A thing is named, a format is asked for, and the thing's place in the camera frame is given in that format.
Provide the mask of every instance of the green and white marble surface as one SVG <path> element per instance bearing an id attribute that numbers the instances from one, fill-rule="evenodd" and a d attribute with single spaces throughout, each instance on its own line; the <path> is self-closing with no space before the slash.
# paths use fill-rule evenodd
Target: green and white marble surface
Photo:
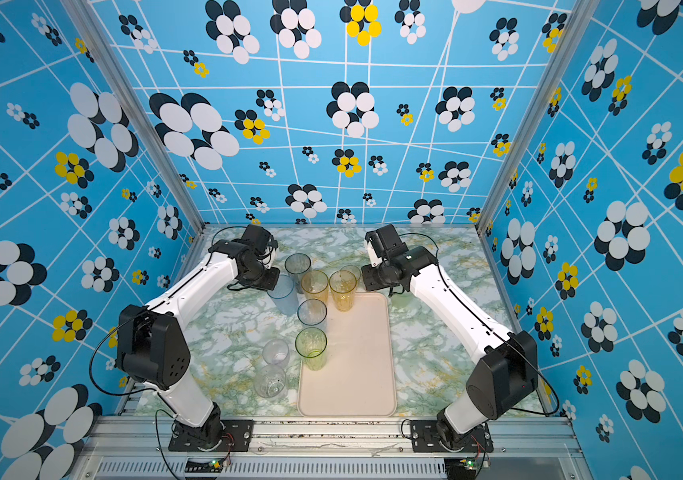
<path id="1" fill-rule="evenodd" d="M 312 269 L 329 276 L 344 265 L 369 263 L 363 237 L 371 228 L 269 226 L 268 230 L 279 242 L 274 266 L 281 271 L 286 258 L 295 253 L 309 255 Z M 489 315 L 511 328 L 474 228 L 399 226 L 397 230 L 432 236 L 440 246 L 441 264 L 453 281 Z M 221 238 L 234 237 L 233 232 L 238 234 L 238 230 L 227 230 Z M 405 236 L 403 240 L 411 247 L 423 245 L 434 252 L 430 240 L 423 236 Z M 389 299 L 389 316 L 397 388 L 394 415 L 433 416 L 458 397 L 474 364 L 456 336 L 411 293 Z M 299 330 L 296 315 L 281 314 L 266 293 L 222 289 L 184 332 L 192 352 L 193 376 L 202 391 L 219 404 L 223 416 L 299 416 L 296 399 L 301 365 L 293 346 Z M 252 388 L 253 378 L 257 368 L 265 365 L 262 347 L 276 337 L 286 340 L 291 348 L 287 386 L 277 398 L 260 398 Z M 542 411 L 535 393 L 519 406 Z M 145 392 L 135 414 L 153 415 L 157 408 L 165 405 Z M 527 414 L 509 411 L 507 415 Z"/>

